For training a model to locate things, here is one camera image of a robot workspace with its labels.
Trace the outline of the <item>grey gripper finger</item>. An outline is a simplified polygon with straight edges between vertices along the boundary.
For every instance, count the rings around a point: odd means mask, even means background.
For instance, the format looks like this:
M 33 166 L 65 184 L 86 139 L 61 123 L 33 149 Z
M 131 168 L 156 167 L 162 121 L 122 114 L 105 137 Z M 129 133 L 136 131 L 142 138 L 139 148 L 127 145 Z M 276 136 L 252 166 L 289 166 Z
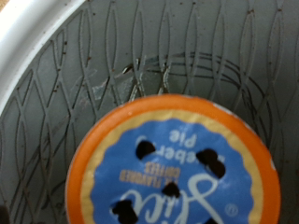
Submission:
M 9 214 L 3 205 L 0 205 L 0 224 L 9 224 Z

